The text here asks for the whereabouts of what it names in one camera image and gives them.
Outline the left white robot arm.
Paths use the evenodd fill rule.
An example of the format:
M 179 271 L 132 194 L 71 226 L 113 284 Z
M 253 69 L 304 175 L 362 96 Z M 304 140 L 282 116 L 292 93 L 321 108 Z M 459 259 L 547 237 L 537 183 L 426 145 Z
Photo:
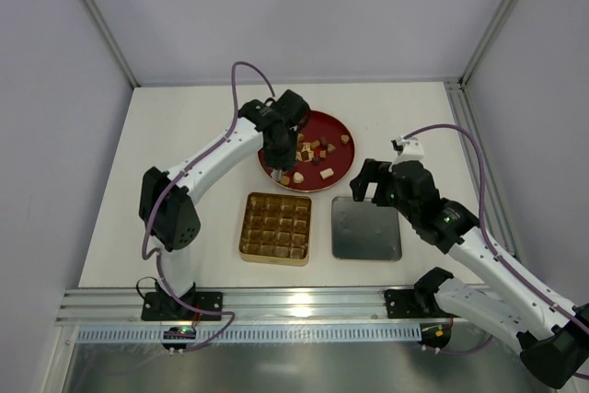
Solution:
M 158 285 L 181 306 L 194 287 L 190 244 L 199 235 L 197 204 L 242 160 L 263 151 L 271 168 L 283 174 L 295 167 L 297 137 L 310 108 L 293 91 L 280 98 L 243 105 L 220 137 L 183 163 L 143 176 L 139 216 L 144 222 L 142 258 L 156 257 Z

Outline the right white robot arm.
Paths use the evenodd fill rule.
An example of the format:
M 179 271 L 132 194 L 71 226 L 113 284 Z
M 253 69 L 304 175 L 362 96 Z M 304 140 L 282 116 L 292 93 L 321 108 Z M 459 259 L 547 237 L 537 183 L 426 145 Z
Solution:
M 421 240 L 469 268 L 499 296 L 478 294 L 435 268 L 415 285 L 426 299 L 507 344 L 544 385 L 559 389 L 577 376 L 588 360 L 587 305 L 550 289 L 494 241 L 469 209 L 441 197 L 421 162 L 368 158 L 351 181 L 353 199 L 362 201 L 371 183 L 373 204 L 396 209 Z

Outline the white rectangular chocolate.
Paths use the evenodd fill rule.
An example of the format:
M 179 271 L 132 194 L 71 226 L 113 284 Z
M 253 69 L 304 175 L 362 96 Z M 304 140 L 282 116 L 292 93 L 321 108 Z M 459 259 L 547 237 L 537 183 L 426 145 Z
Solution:
M 334 171 L 332 168 L 326 168 L 319 172 L 319 175 L 322 179 L 328 179 L 334 175 Z

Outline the gold chocolate box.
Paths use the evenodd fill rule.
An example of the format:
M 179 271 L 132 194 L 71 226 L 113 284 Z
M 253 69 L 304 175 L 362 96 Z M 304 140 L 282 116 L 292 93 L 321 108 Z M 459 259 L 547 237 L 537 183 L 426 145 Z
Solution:
M 309 260 L 312 201 L 308 197 L 248 195 L 238 251 L 246 262 L 304 267 Z

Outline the silver square tin lid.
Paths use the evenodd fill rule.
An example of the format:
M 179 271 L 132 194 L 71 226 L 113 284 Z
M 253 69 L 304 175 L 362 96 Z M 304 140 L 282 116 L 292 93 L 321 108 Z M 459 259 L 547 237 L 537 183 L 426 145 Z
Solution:
M 339 260 L 399 261 L 398 212 L 370 201 L 336 197 L 331 203 L 331 244 Z

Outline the round red tray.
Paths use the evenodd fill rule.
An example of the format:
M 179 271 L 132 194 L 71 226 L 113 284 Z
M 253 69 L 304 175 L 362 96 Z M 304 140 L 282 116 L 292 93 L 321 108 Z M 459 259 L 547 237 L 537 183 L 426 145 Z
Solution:
M 350 137 L 348 144 L 341 142 L 341 137 L 344 134 Z M 310 151 L 301 153 L 301 145 L 304 143 L 310 144 Z M 326 158 L 319 157 L 319 152 L 322 150 L 328 152 Z M 312 163 L 314 157 L 320 158 L 319 165 Z M 272 168 L 267 168 L 264 165 L 263 151 L 258 152 L 259 164 L 270 180 L 286 190 L 300 193 L 324 191 L 338 184 L 351 170 L 354 157 L 355 144 L 351 131 L 337 118 L 318 110 L 311 111 L 307 126 L 297 134 L 296 166 L 284 172 L 284 176 L 290 178 L 288 186 L 272 179 Z M 328 179 L 322 179 L 319 172 L 326 168 L 332 168 L 334 175 Z M 304 176 L 303 182 L 294 182 L 295 172 Z

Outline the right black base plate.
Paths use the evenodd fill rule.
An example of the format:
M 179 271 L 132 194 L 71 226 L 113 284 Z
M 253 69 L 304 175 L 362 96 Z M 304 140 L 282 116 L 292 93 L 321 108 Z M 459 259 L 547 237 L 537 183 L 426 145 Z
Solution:
M 433 292 L 424 289 L 387 289 L 384 300 L 389 319 L 452 317 L 438 306 Z

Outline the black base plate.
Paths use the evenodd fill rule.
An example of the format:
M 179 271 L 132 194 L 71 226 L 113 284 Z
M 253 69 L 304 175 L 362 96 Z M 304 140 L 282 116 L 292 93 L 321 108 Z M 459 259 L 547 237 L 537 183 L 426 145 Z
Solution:
M 181 301 L 207 314 L 197 313 L 179 304 L 164 291 L 149 292 L 144 296 L 141 320 L 148 322 L 161 321 L 220 321 L 224 294 L 222 292 L 206 292 L 190 289 L 182 296 Z
M 424 289 L 387 289 L 384 300 L 389 319 L 452 317 L 438 306 L 433 292 Z

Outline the aluminium rail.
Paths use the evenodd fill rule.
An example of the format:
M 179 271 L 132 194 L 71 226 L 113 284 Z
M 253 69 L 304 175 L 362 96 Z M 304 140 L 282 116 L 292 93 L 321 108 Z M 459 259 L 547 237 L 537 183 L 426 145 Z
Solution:
M 387 318 L 386 287 L 221 288 L 223 307 L 240 322 L 378 321 Z M 56 323 L 119 324 L 140 319 L 143 299 L 132 288 L 68 290 Z

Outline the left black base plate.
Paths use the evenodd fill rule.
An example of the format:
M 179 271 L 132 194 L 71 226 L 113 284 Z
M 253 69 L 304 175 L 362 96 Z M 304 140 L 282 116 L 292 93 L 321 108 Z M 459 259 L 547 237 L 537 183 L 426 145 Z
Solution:
M 141 320 L 148 322 L 161 321 L 220 321 L 224 294 L 222 292 L 206 292 L 190 289 L 182 296 L 181 301 L 207 314 L 197 313 L 179 304 L 164 291 L 149 292 L 144 296 Z

